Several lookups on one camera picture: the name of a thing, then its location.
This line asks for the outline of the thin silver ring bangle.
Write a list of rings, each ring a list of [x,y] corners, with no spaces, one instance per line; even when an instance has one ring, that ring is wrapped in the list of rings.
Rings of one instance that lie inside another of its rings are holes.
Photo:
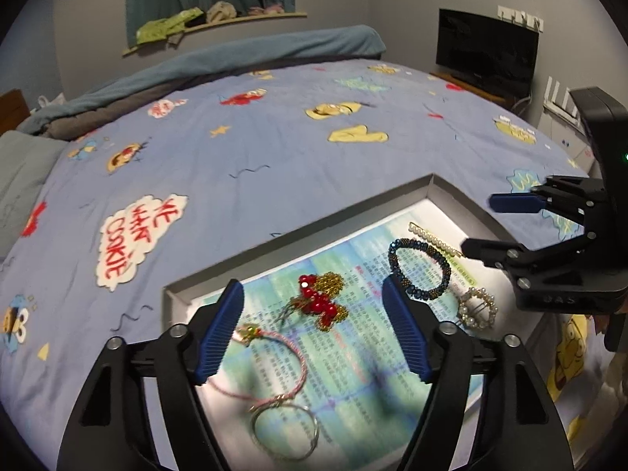
[[[251,411],[250,435],[271,458],[302,462],[318,447],[320,425],[310,408],[294,402],[276,402]]]

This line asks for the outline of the long pearl hair pin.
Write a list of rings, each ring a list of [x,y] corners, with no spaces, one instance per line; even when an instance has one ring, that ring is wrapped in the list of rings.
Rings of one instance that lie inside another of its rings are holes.
[[[459,249],[453,246],[449,246],[447,243],[444,243],[444,241],[441,241],[433,233],[426,230],[422,226],[417,225],[415,222],[409,223],[409,231],[412,234],[414,234],[416,237],[422,240],[425,240],[426,243],[429,243],[429,245],[433,246],[434,248],[437,248],[441,253],[449,257],[456,257],[456,258],[463,257],[463,253]]]

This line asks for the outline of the white radiator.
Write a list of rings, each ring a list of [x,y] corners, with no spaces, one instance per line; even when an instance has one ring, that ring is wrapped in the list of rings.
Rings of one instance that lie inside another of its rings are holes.
[[[589,173],[596,159],[571,98],[571,90],[549,75],[542,102],[538,129],[570,157],[573,166]]]

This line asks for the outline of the printed blue-green paper sheet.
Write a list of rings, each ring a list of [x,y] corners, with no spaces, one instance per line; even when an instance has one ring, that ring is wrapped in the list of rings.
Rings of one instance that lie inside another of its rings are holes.
[[[391,217],[245,283],[244,322],[276,338],[231,341],[217,375],[202,387],[203,406],[235,470],[390,470],[401,458],[429,388],[412,374],[387,319],[380,289],[389,274],[387,249],[415,222],[457,245],[462,230],[434,203]],[[312,318],[278,323],[302,273],[335,272],[348,318],[329,332]],[[320,425],[317,449],[302,462],[275,460],[251,439],[254,408],[294,402]]]

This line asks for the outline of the red bead gold ornament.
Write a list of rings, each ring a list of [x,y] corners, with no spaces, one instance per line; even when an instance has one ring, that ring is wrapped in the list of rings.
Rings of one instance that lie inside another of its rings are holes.
[[[285,324],[295,312],[315,317],[315,327],[329,332],[335,324],[348,318],[348,309],[338,298],[345,287],[343,277],[335,272],[323,274],[301,274],[297,279],[298,294],[290,298],[278,317],[280,325]]]

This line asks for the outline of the grey shallow cardboard tray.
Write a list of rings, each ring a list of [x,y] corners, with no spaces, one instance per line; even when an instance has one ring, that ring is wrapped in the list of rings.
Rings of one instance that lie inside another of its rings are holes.
[[[175,224],[164,318],[190,321],[237,279],[239,319],[265,330],[251,343],[231,340],[197,390],[232,469],[398,465],[429,393],[408,369],[381,300],[387,250],[410,225],[453,247],[468,237],[532,248],[558,239],[549,216],[496,215],[434,176],[264,245],[190,215]]]

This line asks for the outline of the black television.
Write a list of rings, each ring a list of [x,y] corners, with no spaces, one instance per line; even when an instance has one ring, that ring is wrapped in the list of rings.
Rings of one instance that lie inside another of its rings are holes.
[[[441,9],[435,64],[522,99],[531,93],[539,39],[512,22]]]

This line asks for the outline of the blue Sesame Street bedsheet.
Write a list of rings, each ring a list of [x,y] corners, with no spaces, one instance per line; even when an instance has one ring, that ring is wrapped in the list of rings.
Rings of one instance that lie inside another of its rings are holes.
[[[405,183],[475,202],[578,170],[542,132],[419,71],[349,60],[178,90],[66,144],[1,268],[1,402],[54,467],[111,336],[157,336],[168,238],[194,216],[261,245]]]

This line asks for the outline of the grey-green pillow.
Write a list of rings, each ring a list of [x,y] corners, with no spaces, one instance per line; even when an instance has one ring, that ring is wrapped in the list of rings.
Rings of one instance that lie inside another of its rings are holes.
[[[7,131],[0,149],[1,261],[20,237],[65,141]]]

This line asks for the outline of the teal folded blanket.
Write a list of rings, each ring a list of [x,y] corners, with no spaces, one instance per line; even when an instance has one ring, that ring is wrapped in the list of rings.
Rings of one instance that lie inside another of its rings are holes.
[[[24,120],[17,130],[71,141],[176,90],[265,68],[379,58],[385,51],[381,36],[365,24],[210,45],[106,83],[64,104],[47,106]]]

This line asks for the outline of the wooden headboard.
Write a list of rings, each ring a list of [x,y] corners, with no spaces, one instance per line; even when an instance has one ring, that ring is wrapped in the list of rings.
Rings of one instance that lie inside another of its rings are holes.
[[[12,89],[0,96],[0,135],[16,130],[29,116],[30,110],[20,89]]]

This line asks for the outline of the green cloth on sill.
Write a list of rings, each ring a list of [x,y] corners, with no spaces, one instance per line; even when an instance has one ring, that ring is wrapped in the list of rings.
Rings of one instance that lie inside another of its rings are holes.
[[[167,18],[147,21],[136,31],[135,45],[142,46],[159,42],[168,39],[171,35],[182,33],[188,22],[203,15],[204,12],[199,7],[192,7]]]

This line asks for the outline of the wooden window sill shelf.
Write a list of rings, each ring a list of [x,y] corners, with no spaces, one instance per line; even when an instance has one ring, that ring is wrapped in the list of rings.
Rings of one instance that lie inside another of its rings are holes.
[[[199,24],[196,27],[184,27],[181,32],[177,32],[172,35],[168,35],[163,39],[155,40],[154,42],[143,43],[140,45],[136,45],[121,52],[121,57],[129,57],[132,54],[138,53],[140,49],[155,46],[160,43],[169,44],[169,42],[174,38],[177,40],[177,45],[181,43],[181,40],[186,35],[192,35],[195,33],[210,31],[214,29],[220,29],[224,27],[234,27],[238,24],[250,24],[250,22],[257,21],[265,21],[265,20],[283,20],[283,19],[305,19],[308,18],[309,15],[307,12],[293,12],[293,13],[271,13],[271,14],[260,14],[260,15],[249,15],[236,17],[233,19],[227,19],[216,22],[209,22],[208,24]]]

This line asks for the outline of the beige cloth on sill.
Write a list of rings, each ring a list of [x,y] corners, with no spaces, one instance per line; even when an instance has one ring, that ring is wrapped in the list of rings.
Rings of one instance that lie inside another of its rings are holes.
[[[205,13],[205,20],[208,24],[217,24],[217,22],[232,20],[236,17],[237,10],[228,1],[217,1]]]

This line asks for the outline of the wall coat hook rack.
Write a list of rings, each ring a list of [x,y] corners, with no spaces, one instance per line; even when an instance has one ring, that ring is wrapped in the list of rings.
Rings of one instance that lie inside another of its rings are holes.
[[[538,33],[544,32],[544,20],[524,11],[514,10],[503,5],[499,5],[497,6],[497,18],[511,22],[511,24],[517,24],[518,26]]]

